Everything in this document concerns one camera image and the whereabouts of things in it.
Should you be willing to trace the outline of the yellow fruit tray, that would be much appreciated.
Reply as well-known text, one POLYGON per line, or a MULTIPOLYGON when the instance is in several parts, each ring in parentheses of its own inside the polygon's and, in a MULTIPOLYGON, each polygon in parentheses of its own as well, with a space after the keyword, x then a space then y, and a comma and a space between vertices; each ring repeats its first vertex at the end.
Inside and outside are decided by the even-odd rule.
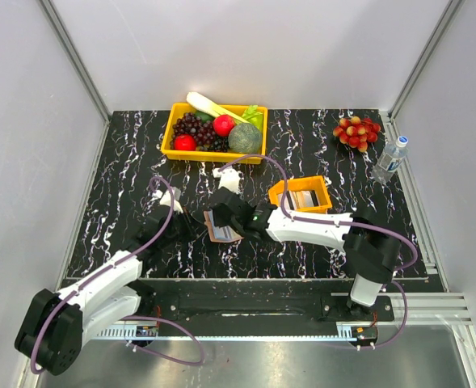
MULTIPOLYGON (((221 105, 223 108, 229 110, 230 112, 240 116, 246 111, 247 106, 245 105, 221 105)), ((197 162, 223 162, 228 163, 232 162, 237 158, 241 158, 244 154, 237 154, 233 152, 212 152, 212 151, 187 151, 187 150, 173 150, 171 148, 171 141, 173 137, 173 124, 181 118, 185 113, 194 112, 195 108, 192 107, 189 103, 174 103, 171 107, 170 115, 166 123, 166 129, 164 131, 161 152, 171 160, 184 160, 184 161, 197 161, 197 162)), ((268 109, 264 106, 258 106, 258 111, 263 114, 263 125, 261 127, 262 131, 262 145, 260 148, 259 154, 266 155, 267 153, 267 138, 268 138, 268 129, 267 129, 267 119, 268 119, 268 109)), ((238 163, 245 164, 255 164, 258 165, 262 162, 262 159, 259 157, 249 157, 238 161, 238 163)))

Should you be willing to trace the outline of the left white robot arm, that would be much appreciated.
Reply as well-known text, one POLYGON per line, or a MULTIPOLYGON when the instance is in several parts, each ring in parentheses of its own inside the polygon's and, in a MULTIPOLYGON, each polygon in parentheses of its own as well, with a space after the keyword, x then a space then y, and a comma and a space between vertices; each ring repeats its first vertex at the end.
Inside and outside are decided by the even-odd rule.
POLYGON ((105 264, 56 292, 42 289, 32 299, 15 349, 26 356, 34 374, 64 373, 89 340, 122 318, 148 318, 153 290, 140 277, 154 257, 192 231, 179 203, 178 188, 169 188, 159 206, 105 264))

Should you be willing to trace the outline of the orange card box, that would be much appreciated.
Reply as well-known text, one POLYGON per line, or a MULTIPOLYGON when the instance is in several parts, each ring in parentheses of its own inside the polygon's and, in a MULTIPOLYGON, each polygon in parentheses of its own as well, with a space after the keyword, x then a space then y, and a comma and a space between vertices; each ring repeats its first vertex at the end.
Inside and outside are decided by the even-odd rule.
POLYGON ((332 208, 324 178, 314 175, 287 180, 286 207, 306 213, 327 213, 332 208))

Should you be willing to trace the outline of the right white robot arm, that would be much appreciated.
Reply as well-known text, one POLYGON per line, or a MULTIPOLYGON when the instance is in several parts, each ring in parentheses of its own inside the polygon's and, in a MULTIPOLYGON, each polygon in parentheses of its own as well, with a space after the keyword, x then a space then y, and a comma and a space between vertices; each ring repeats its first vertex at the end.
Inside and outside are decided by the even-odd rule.
POLYGON ((392 231, 369 222, 367 213, 318 214, 269 203, 253 206, 228 188, 217 190, 204 218, 218 243, 243 238, 299 242, 344 253, 354 275, 346 307, 358 320, 376 309, 377 295, 393 279, 402 245, 392 231))

